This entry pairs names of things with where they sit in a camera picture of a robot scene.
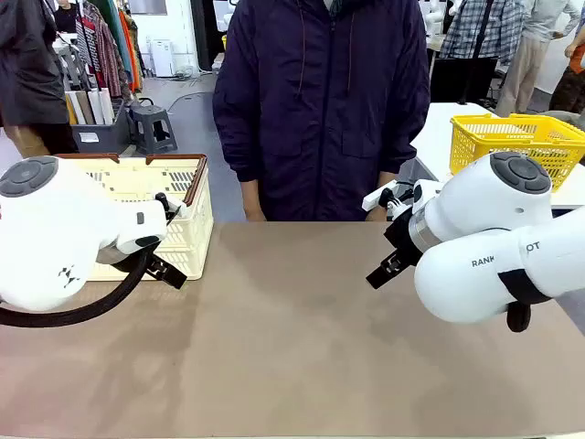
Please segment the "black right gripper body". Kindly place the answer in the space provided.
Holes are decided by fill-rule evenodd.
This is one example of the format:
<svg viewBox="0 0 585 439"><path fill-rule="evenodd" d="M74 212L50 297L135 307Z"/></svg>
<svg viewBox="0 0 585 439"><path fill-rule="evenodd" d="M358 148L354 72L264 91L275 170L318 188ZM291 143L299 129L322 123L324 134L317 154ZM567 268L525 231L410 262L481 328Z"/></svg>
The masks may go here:
<svg viewBox="0 0 585 439"><path fill-rule="evenodd" d="M403 271L415 266L420 260L420 250L416 247L409 233L411 213L402 213L387 227L384 236L394 247L387 258L391 271Z"/></svg>

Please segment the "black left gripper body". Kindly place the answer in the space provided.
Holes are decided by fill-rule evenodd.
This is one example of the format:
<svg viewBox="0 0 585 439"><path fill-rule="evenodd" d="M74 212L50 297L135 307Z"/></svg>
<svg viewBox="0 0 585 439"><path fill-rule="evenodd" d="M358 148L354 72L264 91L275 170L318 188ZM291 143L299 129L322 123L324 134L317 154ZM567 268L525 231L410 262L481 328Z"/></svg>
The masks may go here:
<svg viewBox="0 0 585 439"><path fill-rule="evenodd" d="M113 263L112 267L122 273L131 273L137 267L143 267L144 274L150 274L153 254L157 247L157 243L144 247L138 252L127 255L121 261Z"/></svg>

